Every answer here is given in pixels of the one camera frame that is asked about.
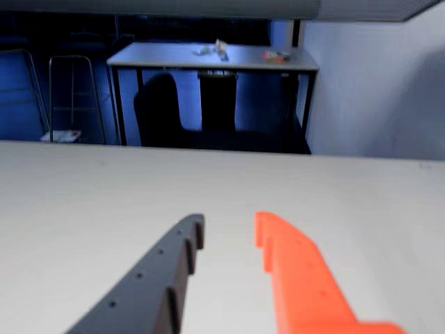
metal stool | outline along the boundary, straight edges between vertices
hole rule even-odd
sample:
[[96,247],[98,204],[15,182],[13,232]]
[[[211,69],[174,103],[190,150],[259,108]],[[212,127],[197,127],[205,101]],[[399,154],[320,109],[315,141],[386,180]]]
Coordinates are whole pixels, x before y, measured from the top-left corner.
[[[53,102],[54,94],[53,94],[53,88],[52,88],[52,84],[53,84],[52,65],[56,59],[71,60],[71,107],[54,106],[54,102]],[[91,87],[92,87],[91,93],[74,92],[74,62],[75,61],[85,61],[88,63],[88,68],[90,70]],[[94,101],[95,101],[95,107],[74,106],[74,96],[75,95],[92,95],[94,98]],[[100,106],[99,106],[99,97],[97,94],[95,76],[92,71],[91,60],[87,56],[78,56],[78,55],[52,56],[49,59],[49,141],[51,143],[53,142],[53,130],[54,130],[53,111],[55,111],[55,110],[61,110],[61,111],[70,110],[71,111],[71,124],[73,124],[74,110],[93,110],[93,109],[95,109],[97,112],[97,119],[99,121],[99,126],[100,126],[101,133],[102,133],[102,143],[105,144],[106,139],[105,139],[104,123],[102,122],[102,115],[101,115]]]
[[[43,101],[42,90],[40,89],[39,78],[37,76],[37,72],[35,71],[33,55],[25,49],[10,49],[10,50],[1,50],[0,51],[0,55],[1,54],[17,54],[17,53],[23,54],[24,62],[26,65],[26,73],[28,74],[28,79],[29,79],[29,87],[28,88],[0,89],[0,93],[7,93],[7,92],[11,92],[11,91],[16,91],[16,90],[31,91],[33,94],[35,110],[37,111],[37,116],[40,121],[40,125],[42,126],[43,132],[45,132],[45,130],[47,128],[49,128],[49,121],[48,121],[47,111],[45,108],[45,102]],[[24,101],[9,102],[7,104],[0,104],[0,105],[19,104],[22,102],[24,102]],[[43,115],[45,118],[44,120],[42,117],[42,111],[40,110],[40,106],[42,106],[42,109],[43,109],[42,111],[43,111]]]

white table surface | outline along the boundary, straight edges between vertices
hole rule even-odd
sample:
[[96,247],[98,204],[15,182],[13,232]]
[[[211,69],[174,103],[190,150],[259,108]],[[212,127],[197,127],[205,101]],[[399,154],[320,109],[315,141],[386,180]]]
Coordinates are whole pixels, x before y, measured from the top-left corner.
[[445,333],[445,164],[0,142],[0,333],[62,333],[206,216],[182,333],[276,333],[253,214],[319,246],[361,320]]
[[185,67],[185,68],[219,68],[238,70],[289,70],[317,71],[315,60],[302,48],[292,48],[289,61],[271,63],[263,59],[265,51],[271,47],[248,45],[229,45],[229,61],[222,61],[217,53],[198,56],[194,51],[201,49],[202,44],[178,43],[140,43],[135,42],[119,51],[107,60],[110,66],[131,67]]

white wall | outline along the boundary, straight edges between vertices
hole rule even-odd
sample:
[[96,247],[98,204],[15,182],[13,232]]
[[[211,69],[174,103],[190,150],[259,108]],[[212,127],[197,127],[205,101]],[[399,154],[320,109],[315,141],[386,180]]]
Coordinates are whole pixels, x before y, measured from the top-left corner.
[[402,24],[307,22],[314,154],[445,160],[445,3]]

floor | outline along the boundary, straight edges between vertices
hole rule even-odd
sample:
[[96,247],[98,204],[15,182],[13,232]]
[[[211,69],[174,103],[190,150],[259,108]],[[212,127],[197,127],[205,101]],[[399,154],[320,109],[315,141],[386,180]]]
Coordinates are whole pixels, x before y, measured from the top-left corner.
[[[35,64],[45,104],[48,106],[48,59],[37,53]],[[106,143],[118,144],[104,60],[94,60],[93,67]],[[29,76],[23,54],[1,54],[0,69],[2,73],[0,76],[0,139],[39,141],[44,131],[36,111],[33,94],[26,89],[16,90],[29,86]],[[55,129],[80,129],[82,143],[101,143],[102,136],[94,109],[75,111],[73,123],[71,123],[71,69],[70,61],[53,63],[54,106],[65,107],[65,110],[54,112]],[[171,73],[177,82],[182,125],[186,129],[199,130],[201,128],[200,83],[197,72],[176,70]],[[144,71],[144,80],[148,80],[154,74],[156,71]],[[274,138],[284,140],[287,133],[286,112],[288,106],[285,83],[285,79],[280,74],[239,74],[235,113],[236,128],[265,132]],[[128,145],[140,145],[133,110],[136,86],[136,73],[131,70],[121,70],[120,87]],[[75,91],[90,91],[91,85],[86,63],[74,64],[74,87]],[[94,100],[89,95],[76,95],[73,102],[75,106],[83,108],[94,106]],[[291,151],[303,153],[307,152],[307,148],[298,144],[294,145]]]

gray ceiling panel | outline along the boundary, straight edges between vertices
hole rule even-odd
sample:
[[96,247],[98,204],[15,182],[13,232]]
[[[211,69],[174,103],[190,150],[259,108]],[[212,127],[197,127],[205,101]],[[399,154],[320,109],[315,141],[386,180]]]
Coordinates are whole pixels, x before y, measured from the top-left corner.
[[14,0],[0,10],[181,17],[404,21],[441,0]]

